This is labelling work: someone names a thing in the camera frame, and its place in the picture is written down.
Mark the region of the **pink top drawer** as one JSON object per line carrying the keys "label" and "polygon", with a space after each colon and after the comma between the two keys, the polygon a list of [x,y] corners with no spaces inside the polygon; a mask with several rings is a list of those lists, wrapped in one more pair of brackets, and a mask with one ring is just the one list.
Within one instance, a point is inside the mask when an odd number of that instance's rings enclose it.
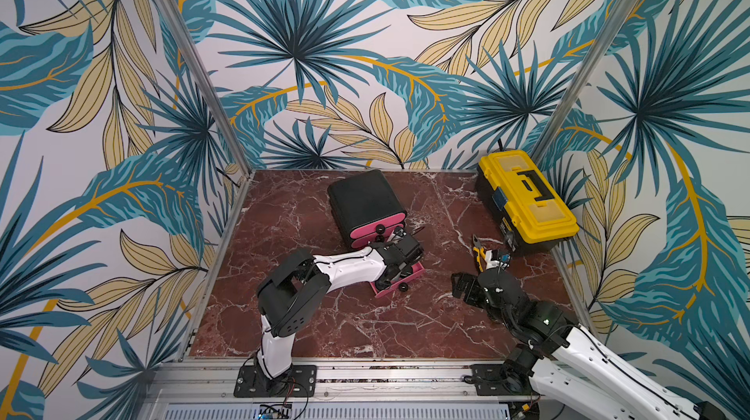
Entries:
{"label": "pink top drawer", "polygon": [[352,239],[356,239],[370,236],[371,234],[388,234],[394,227],[402,225],[405,218],[405,212],[398,212],[388,217],[367,220],[362,225],[353,227],[349,236]]}

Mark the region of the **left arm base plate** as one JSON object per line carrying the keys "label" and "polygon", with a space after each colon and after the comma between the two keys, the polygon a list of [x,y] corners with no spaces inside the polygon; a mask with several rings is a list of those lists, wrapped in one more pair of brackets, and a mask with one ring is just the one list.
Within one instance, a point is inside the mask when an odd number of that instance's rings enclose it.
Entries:
{"label": "left arm base plate", "polygon": [[237,399],[310,398],[316,392],[316,365],[292,365],[281,376],[268,378],[260,367],[244,365],[232,393]]}

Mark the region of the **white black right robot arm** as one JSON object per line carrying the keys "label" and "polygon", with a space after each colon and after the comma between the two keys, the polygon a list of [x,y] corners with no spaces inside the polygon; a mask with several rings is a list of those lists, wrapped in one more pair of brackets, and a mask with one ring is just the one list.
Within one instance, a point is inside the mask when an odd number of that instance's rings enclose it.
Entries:
{"label": "white black right robot arm", "polygon": [[650,379],[551,301],[533,300],[510,273],[455,273],[452,294],[515,337],[501,363],[472,365],[464,382],[480,396],[549,398],[590,419],[722,419],[721,408]]}

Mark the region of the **black pink drawer cabinet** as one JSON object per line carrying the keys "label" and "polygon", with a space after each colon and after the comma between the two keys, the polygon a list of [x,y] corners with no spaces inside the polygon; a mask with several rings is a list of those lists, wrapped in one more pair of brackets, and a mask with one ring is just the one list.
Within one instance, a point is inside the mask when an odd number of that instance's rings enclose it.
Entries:
{"label": "black pink drawer cabinet", "polygon": [[367,220],[388,217],[398,212],[406,213],[380,170],[369,170],[337,181],[327,188],[327,193],[332,216],[349,248],[353,241],[349,233],[353,227],[362,225]]}

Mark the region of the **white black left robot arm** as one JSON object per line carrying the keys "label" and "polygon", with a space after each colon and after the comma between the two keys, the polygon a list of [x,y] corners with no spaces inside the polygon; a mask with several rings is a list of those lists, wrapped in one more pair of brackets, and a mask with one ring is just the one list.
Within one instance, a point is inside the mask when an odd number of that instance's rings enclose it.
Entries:
{"label": "white black left robot arm", "polygon": [[328,293],[359,283],[387,290],[419,264],[423,254],[422,244],[402,229],[387,241],[345,254],[323,256],[307,248],[295,250],[256,291],[262,341],[255,365],[269,381],[281,379],[292,366],[296,333],[312,320]]}

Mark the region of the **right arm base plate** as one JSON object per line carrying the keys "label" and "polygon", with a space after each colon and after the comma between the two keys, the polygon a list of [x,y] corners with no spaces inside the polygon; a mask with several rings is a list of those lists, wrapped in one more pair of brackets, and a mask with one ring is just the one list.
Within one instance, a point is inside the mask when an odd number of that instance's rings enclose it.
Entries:
{"label": "right arm base plate", "polygon": [[475,387],[479,397],[518,396],[536,398],[540,394],[531,386],[533,371],[506,363],[471,365],[471,373],[462,381]]}

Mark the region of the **pink bottom drawer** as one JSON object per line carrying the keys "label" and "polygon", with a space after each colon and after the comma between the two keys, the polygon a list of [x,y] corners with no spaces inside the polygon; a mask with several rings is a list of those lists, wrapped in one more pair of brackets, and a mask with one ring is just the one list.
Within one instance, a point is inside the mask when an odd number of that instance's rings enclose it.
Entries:
{"label": "pink bottom drawer", "polygon": [[413,265],[408,275],[400,275],[394,279],[387,287],[380,287],[375,282],[369,283],[370,288],[374,292],[376,298],[383,298],[386,295],[395,292],[406,292],[409,289],[410,283],[422,277],[425,273],[425,268],[421,263]]}

